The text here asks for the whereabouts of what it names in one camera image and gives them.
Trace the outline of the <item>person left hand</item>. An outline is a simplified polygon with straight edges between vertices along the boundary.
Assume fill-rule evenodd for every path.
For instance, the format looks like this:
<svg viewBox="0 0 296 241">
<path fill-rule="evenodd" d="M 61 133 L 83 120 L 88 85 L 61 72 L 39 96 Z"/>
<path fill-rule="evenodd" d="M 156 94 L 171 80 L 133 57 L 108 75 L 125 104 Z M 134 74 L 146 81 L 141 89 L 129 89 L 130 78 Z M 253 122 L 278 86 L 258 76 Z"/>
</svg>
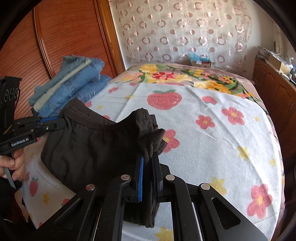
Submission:
<svg viewBox="0 0 296 241">
<path fill-rule="evenodd" d="M 9 168 L 13 171 L 12 179 L 14 181 L 21 180 L 25 172 L 25 153 L 22 149 L 13 152 L 12 157 L 1 156 L 0 158 L 0 176 L 7 178 L 4 168 Z"/>
</svg>

